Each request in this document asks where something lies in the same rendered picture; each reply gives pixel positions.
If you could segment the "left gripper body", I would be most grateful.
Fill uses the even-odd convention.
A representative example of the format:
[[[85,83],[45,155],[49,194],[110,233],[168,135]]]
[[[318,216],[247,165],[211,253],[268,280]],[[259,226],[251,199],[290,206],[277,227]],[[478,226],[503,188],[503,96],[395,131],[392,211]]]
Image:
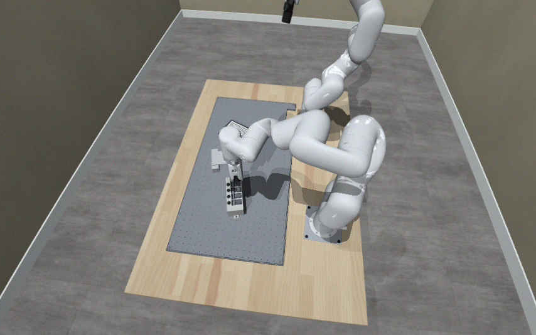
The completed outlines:
[[[232,166],[228,163],[228,170],[230,173],[231,180],[234,179],[234,176],[238,176],[239,180],[243,180],[243,168],[242,168],[242,161],[235,164],[235,166]]]

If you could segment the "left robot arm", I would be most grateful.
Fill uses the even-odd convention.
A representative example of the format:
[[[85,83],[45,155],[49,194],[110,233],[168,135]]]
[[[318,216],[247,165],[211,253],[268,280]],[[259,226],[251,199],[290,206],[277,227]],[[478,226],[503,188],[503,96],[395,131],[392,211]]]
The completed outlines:
[[[262,119],[253,123],[243,138],[238,128],[226,126],[219,132],[222,151],[212,149],[212,171],[220,172],[221,164],[254,162],[272,137],[276,147],[289,149],[298,161],[337,174],[309,219],[316,236],[332,237],[337,230],[346,230],[359,214],[367,184],[383,163],[387,143],[381,125],[369,115],[358,115],[347,123],[337,148],[326,145],[330,129],[328,114],[317,109],[282,121]]]

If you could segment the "grey operator panel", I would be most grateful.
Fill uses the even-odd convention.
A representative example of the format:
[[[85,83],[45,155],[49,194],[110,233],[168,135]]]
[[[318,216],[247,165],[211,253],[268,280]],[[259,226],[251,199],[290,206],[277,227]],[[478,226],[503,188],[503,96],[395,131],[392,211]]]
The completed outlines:
[[[235,183],[230,177],[226,178],[226,190],[228,216],[234,216],[234,219],[239,218],[239,215],[244,215],[242,180]]]

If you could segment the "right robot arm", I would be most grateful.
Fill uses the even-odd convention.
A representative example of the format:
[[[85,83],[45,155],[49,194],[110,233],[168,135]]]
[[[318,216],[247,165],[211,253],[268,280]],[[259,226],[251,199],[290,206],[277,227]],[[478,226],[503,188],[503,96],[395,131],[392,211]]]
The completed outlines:
[[[359,23],[348,33],[345,52],[322,72],[321,80],[311,78],[306,82],[300,114],[314,109],[323,110],[340,98],[345,89],[345,78],[374,50],[385,21],[381,0],[350,2]]]

